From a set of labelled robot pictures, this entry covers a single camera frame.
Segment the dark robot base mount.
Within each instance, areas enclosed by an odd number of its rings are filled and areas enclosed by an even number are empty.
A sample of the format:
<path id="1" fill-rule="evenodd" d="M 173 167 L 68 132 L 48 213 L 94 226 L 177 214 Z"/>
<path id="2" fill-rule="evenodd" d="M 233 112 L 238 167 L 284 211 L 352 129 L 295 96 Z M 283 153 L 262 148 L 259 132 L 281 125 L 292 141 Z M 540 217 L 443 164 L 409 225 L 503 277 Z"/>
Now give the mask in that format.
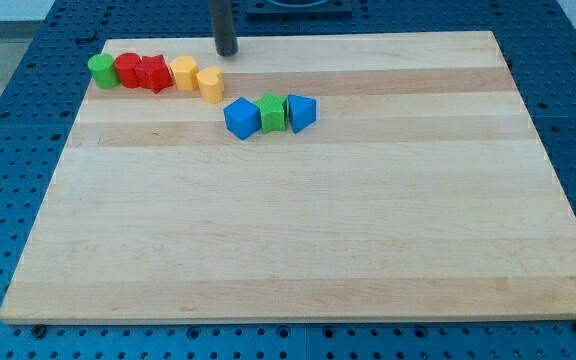
<path id="1" fill-rule="evenodd" d="M 350 15 L 352 0 L 243 0 L 249 18 L 269 16 Z"/>

